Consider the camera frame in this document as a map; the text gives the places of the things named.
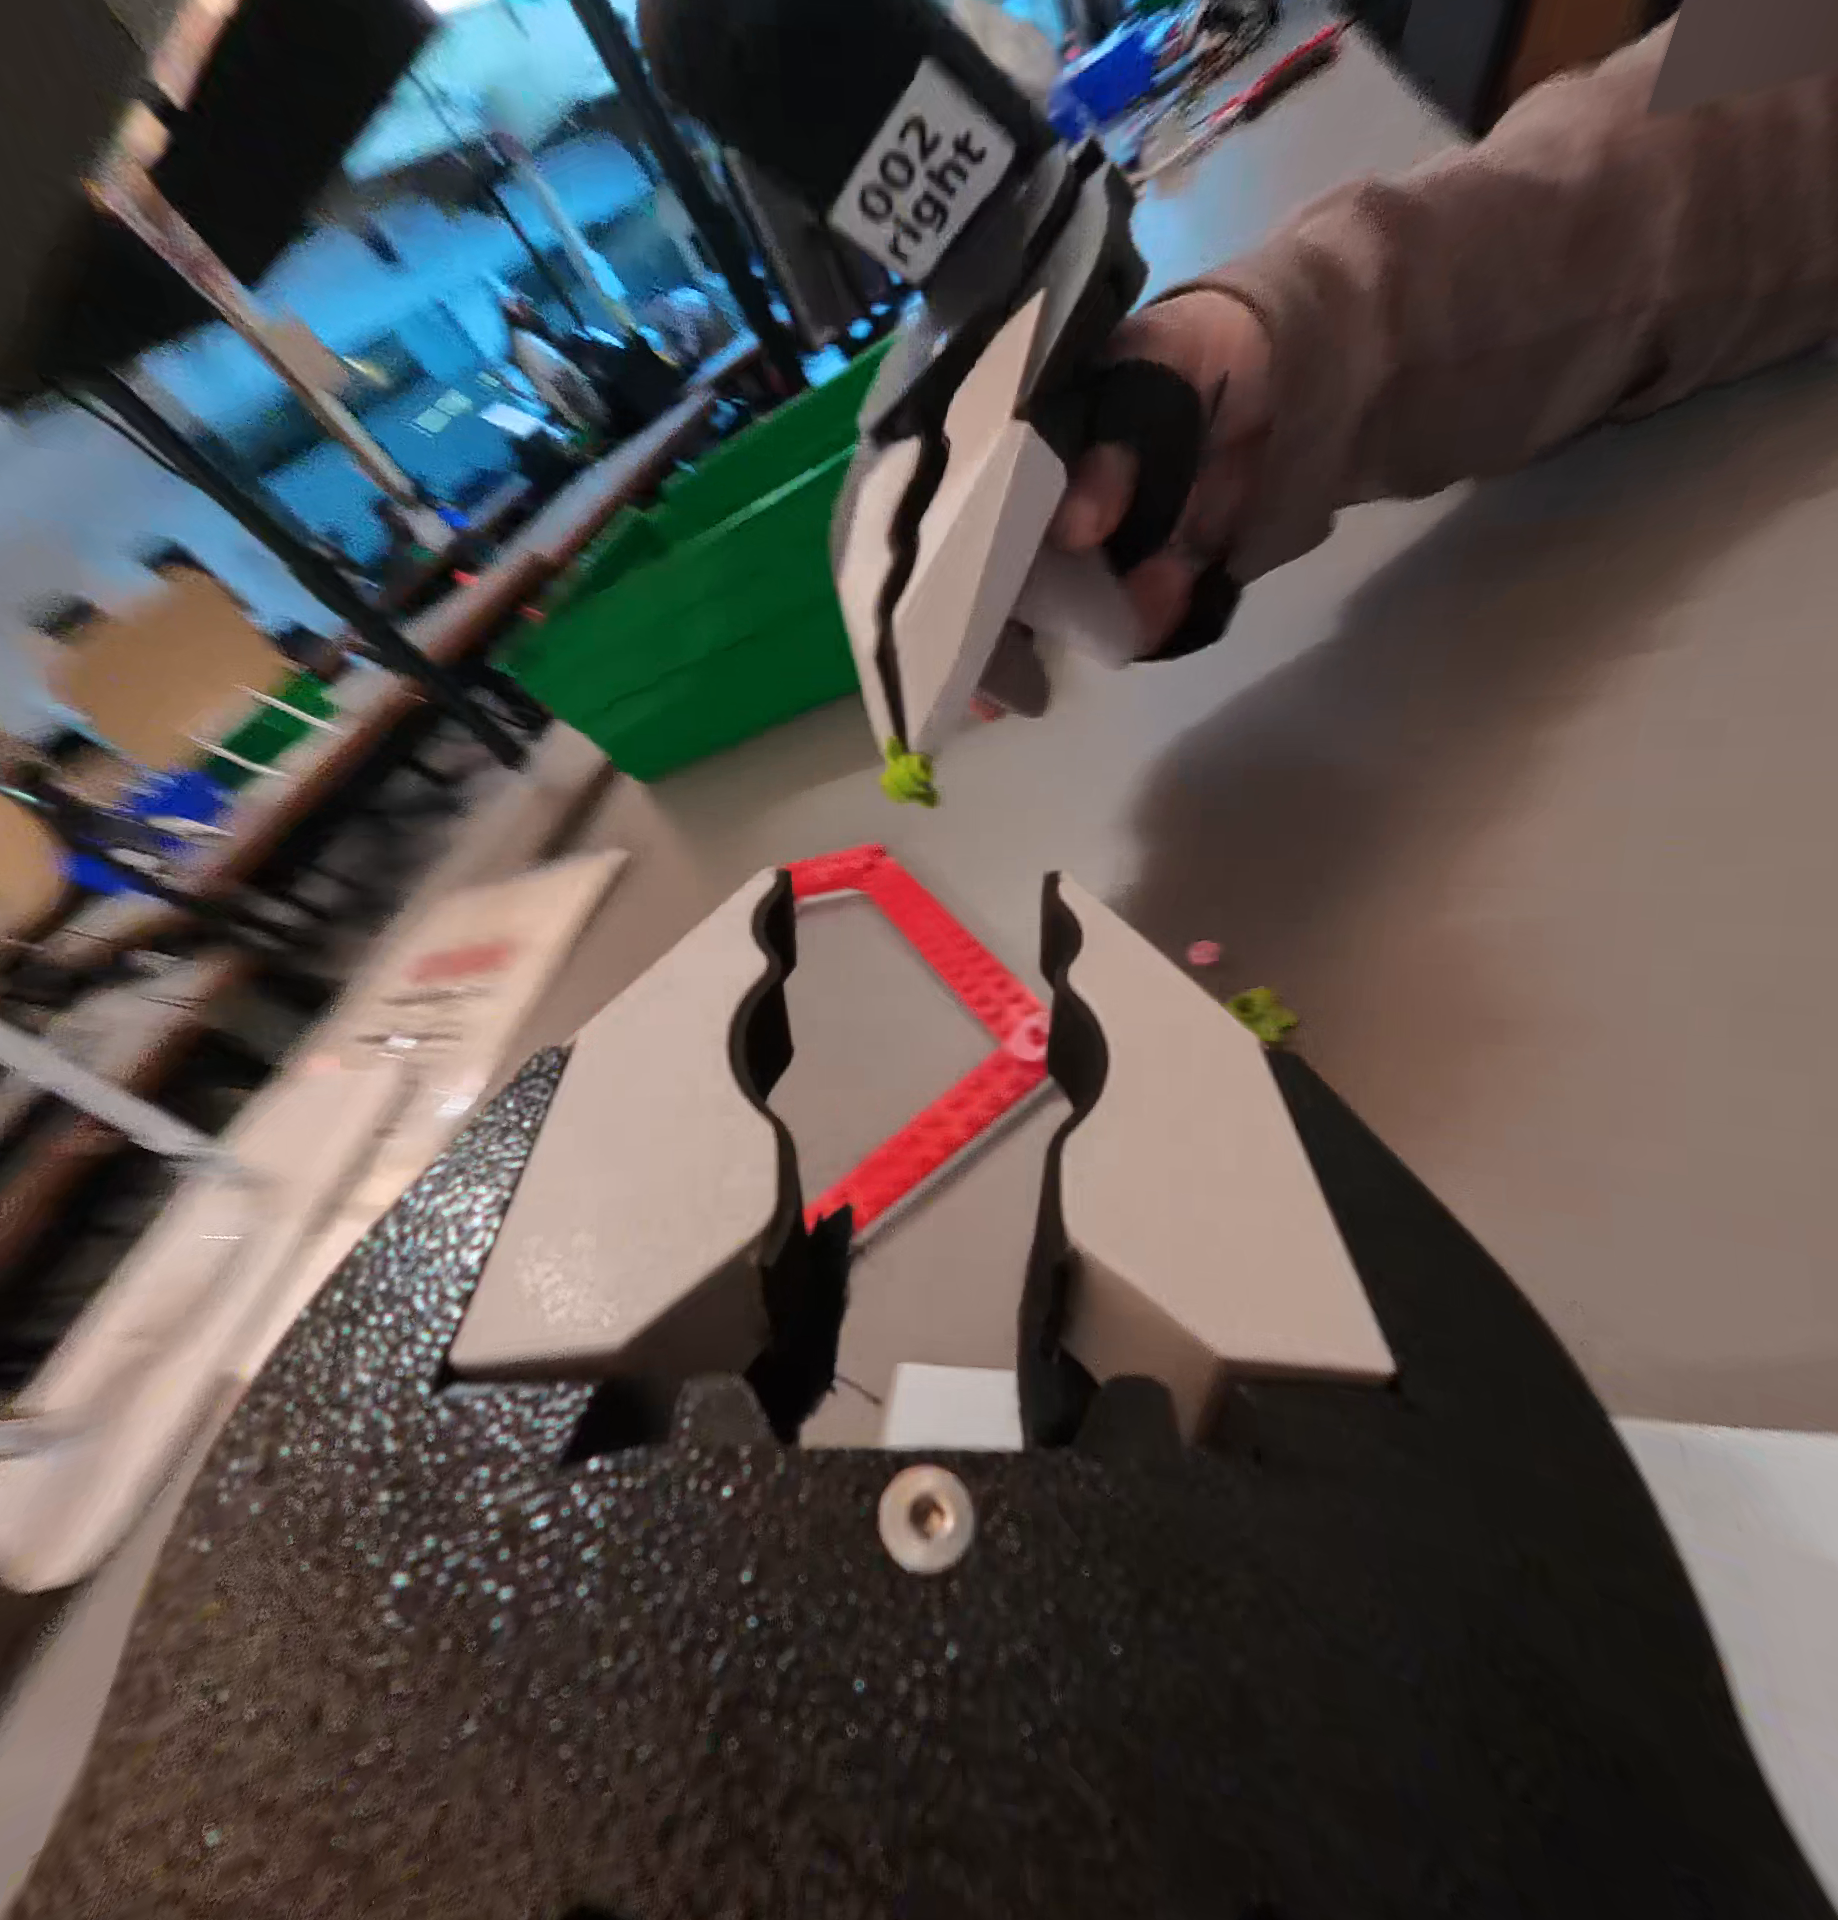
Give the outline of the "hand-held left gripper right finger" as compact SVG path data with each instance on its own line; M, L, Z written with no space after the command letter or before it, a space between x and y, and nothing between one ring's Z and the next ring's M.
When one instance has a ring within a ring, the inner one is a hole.
M1397 1363L1267 1044L1070 873L1039 906L1066 1103L1018 1301L1029 1447L1151 1379L1202 1440L1239 1382L1387 1388Z

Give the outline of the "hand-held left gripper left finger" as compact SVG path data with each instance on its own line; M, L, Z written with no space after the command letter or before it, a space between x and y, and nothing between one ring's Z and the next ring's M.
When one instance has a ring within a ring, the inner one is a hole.
M812 1218L770 1094L792 1066L784 869L588 1022L449 1350L466 1384L585 1384L600 1447L733 1376L793 1445L837 1382L853 1210Z

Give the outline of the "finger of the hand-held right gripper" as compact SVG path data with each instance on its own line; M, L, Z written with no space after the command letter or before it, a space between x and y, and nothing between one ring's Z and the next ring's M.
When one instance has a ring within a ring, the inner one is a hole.
M938 751L954 688L938 553L923 556L946 462L944 428L895 444L861 439L834 514L837 598L872 741L896 738L904 751Z
M1066 490L1066 465L1027 419L1047 295L1035 294L961 383L946 465L920 514L908 585L892 606L900 741L936 755L966 722Z

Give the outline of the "red toy brick heart frame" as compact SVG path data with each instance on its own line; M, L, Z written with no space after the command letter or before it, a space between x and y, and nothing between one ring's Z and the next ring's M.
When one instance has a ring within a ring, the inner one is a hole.
M785 873L797 908L863 899L990 1043L969 1074L808 1204L811 1226L845 1214L861 1252L1052 1090L1049 1007L884 845L801 857Z

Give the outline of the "person's right forearm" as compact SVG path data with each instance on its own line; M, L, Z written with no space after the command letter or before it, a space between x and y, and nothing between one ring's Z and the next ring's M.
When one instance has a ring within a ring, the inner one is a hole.
M1661 113L1666 50L1664 26L1546 83L1201 279L1268 344L1239 584L1350 506L1507 474L1838 337L1838 71Z

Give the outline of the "person's right hand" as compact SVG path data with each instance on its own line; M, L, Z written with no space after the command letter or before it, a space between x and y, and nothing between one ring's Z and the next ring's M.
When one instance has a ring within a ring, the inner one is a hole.
M1164 364L1201 399L1196 490L1169 544L1124 577L1140 619L1140 656L1174 659L1209 647L1218 627L1196 606L1223 577L1234 596L1248 514L1272 436L1272 341L1234 294L1201 284L1160 295L1112 337L1110 362Z

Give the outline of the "black stand pole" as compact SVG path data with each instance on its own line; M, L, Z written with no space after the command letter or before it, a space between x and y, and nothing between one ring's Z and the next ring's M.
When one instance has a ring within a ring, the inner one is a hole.
M379 613L329 560L329 553L307 538L295 523L266 506L261 494L240 485L220 462L191 444L145 395L141 395L116 373L95 373L80 381L50 381L50 395L69 402L81 415L116 431L158 468L168 469L186 485L215 502L224 514L251 532L283 568L304 585L304 592L333 614L373 651L404 688L420 692L447 718L464 725L466 733L490 751L490 758L519 771L524 749L516 733L501 725L486 708L476 702L466 685L444 664L431 659L400 627Z
M755 251L733 211L706 183L706 171L698 167L687 135L654 87L618 7L609 4L572 4L569 7L594 42L659 171L688 211L691 228L713 258L714 271L729 283L749 332L762 348L760 360L770 386L784 399L804 393L808 373L801 350L788 325L774 312L768 279L755 266Z

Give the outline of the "green plastic bin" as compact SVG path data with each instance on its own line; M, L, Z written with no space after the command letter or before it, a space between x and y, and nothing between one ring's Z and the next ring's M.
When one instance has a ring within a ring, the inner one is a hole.
M826 383L714 444L687 474L667 474L650 506L611 518L594 551L667 551L804 480L834 457L846 457L888 348L892 337L872 344Z
M828 535L834 452L713 524L671 495L581 556L501 664L631 782L654 783L855 698Z

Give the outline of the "blue plastic bin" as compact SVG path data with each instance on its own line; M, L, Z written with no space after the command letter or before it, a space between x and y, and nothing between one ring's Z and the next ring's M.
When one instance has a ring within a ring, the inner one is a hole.
M1153 17L1131 17L1060 69L1047 121L1062 142L1081 142L1156 91L1165 33Z

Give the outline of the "black square panel lamp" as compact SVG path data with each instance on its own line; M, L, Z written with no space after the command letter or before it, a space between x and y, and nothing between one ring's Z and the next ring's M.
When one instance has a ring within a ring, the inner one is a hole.
M0 411L216 317L95 187L128 162L244 284L307 228L428 5L0 5Z

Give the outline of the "light wood tabletop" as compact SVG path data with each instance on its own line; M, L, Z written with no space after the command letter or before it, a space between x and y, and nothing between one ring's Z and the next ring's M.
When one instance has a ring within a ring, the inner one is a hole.
M240 598L199 568L164 569L145 598L95 613L43 656L66 722L141 771L224 741L292 671Z

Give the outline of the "white instruction booklet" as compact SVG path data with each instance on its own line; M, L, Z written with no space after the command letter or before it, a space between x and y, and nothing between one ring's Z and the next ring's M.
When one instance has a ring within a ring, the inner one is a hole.
M1052 1411L896 1363L755 1469L729 1724L837 1782L817 1913L1838 1914L1838 1434L1603 1417L1517 1309L1389 1379Z

